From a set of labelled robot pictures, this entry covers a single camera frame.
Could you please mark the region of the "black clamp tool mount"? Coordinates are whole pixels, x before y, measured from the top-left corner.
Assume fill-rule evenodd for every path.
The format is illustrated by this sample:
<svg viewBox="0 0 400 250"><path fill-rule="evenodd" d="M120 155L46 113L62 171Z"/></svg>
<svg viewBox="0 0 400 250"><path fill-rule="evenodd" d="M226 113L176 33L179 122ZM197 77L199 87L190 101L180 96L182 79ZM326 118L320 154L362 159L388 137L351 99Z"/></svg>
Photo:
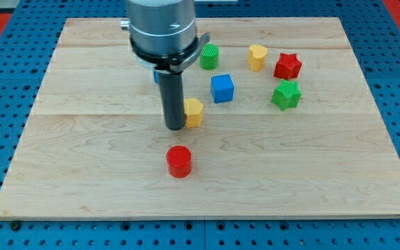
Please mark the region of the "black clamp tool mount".
<svg viewBox="0 0 400 250"><path fill-rule="evenodd" d="M138 48L130 39L135 59L146 69L151 71L178 74L190 67L201 55L203 47L210 41L210 33L204 33L200 38L195 38L193 43L185 50L166 56L147 53Z"/></svg>

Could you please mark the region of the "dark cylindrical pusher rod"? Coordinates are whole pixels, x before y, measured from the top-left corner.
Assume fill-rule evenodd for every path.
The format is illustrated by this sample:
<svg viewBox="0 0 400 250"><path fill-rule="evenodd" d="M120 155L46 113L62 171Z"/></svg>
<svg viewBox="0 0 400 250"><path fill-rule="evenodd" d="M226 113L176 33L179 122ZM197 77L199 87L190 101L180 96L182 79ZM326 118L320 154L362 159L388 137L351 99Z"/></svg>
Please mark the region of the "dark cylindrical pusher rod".
<svg viewBox="0 0 400 250"><path fill-rule="evenodd" d="M185 126L182 74L158 72L165 125L178 131Z"/></svg>

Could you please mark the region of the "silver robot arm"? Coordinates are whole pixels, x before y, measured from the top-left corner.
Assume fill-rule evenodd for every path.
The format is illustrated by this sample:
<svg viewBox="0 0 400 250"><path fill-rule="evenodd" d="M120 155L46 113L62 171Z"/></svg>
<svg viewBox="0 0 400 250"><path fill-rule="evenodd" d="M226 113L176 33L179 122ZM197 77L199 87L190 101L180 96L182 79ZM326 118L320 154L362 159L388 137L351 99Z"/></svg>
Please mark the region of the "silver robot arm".
<svg viewBox="0 0 400 250"><path fill-rule="evenodd" d="M158 78L165 125L185 126L182 73L201 55L210 34L197 34L193 0L125 0L133 53Z"/></svg>

